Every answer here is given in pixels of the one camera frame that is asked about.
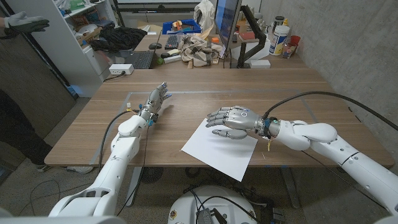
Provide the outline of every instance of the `wooden table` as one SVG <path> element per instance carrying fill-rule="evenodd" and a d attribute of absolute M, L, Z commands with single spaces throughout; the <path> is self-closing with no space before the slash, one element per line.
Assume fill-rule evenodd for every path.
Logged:
<path fill-rule="evenodd" d="M 96 155 L 108 123 L 125 110 L 127 101 L 137 108 L 138 104 L 145 102 L 149 92 L 162 82 L 168 83 L 173 96 L 164 101 L 158 122 L 149 130 L 146 166 L 205 166 L 180 150 L 206 115 L 221 106 L 241 105 L 263 114 L 278 101 L 299 92 L 332 91 L 327 82 L 310 68 L 135 70 L 132 75 L 114 79 L 100 87 L 46 157 L 46 164 L 98 164 Z M 301 119 L 308 123 L 331 124 L 342 138 L 370 158 L 386 167 L 394 164 L 390 154 L 340 99 L 321 95 L 305 96 L 276 108 L 271 115 L 284 120 Z M 110 131 L 103 162 L 110 155 L 109 144 L 116 135 L 116 127 L 130 116 L 132 114 L 121 116 Z M 251 136 L 259 139 L 254 133 Z M 145 138 L 143 136 L 141 140 L 138 155 L 131 161 L 132 166 L 143 164 Z M 328 166 L 337 166 L 312 150 L 308 150 L 308 153 Z M 271 151 L 268 152 L 267 141 L 261 139 L 249 166 L 319 167 L 320 164 L 277 142 L 271 144 Z"/>

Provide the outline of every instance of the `black pants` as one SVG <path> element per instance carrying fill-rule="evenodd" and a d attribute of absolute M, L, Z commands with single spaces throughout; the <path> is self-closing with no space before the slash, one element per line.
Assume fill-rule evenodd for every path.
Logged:
<path fill-rule="evenodd" d="M 36 133 L 17 103 L 0 90 L 0 141 L 18 149 L 36 165 L 44 165 L 51 151 Z"/>

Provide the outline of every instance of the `monitor stand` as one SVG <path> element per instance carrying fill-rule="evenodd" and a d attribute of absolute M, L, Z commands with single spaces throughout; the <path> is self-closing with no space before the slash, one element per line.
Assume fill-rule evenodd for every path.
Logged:
<path fill-rule="evenodd" d="M 260 27 L 258 26 L 256 19 L 254 18 L 253 14 L 250 11 L 249 6 L 241 6 L 241 11 L 243 11 L 244 16 L 249 22 L 251 29 L 254 32 L 254 36 L 256 39 L 259 39 L 259 44 L 253 47 L 248 52 L 246 51 L 246 43 L 243 42 L 241 44 L 241 52 L 239 54 L 238 62 L 233 63 L 231 62 L 231 68 L 250 68 L 248 63 L 244 63 L 247 59 L 251 58 L 257 52 L 264 48 L 267 40 L 267 36 L 261 32 Z"/>

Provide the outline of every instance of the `white paper sheet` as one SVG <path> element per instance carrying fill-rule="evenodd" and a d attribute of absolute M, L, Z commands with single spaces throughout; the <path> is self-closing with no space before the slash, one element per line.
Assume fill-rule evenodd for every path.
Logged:
<path fill-rule="evenodd" d="M 247 43 L 245 52 L 248 52 L 249 50 L 251 50 L 253 47 L 257 46 L 258 44 L 259 44 L 258 42 Z M 245 61 L 245 63 L 250 63 L 251 60 L 259 60 L 259 59 L 269 55 L 269 47 L 270 46 L 271 46 L 271 43 L 269 41 L 267 41 L 264 48 L 261 49 L 259 52 L 257 52 L 255 55 L 253 55 L 251 58 L 247 59 Z M 235 47 L 234 49 L 231 49 L 231 55 L 236 60 L 239 58 L 240 53 L 241 53 L 241 47 Z"/>
<path fill-rule="evenodd" d="M 240 140 L 224 138 L 211 131 L 231 128 L 222 125 L 206 128 L 206 124 L 206 119 L 204 119 L 181 150 L 224 174 L 242 181 L 257 139 L 250 136 Z"/>

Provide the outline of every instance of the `computer monitor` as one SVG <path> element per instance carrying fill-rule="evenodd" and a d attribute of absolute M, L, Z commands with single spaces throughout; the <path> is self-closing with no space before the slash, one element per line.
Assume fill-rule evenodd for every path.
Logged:
<path fill-rule="evenodd" d="M 242 0 L 218 0 L 216 8 L 216 28 L 223 43 L 220 57 L 223 58 L 231 45 L 236 21 L 238 20 Z"/>

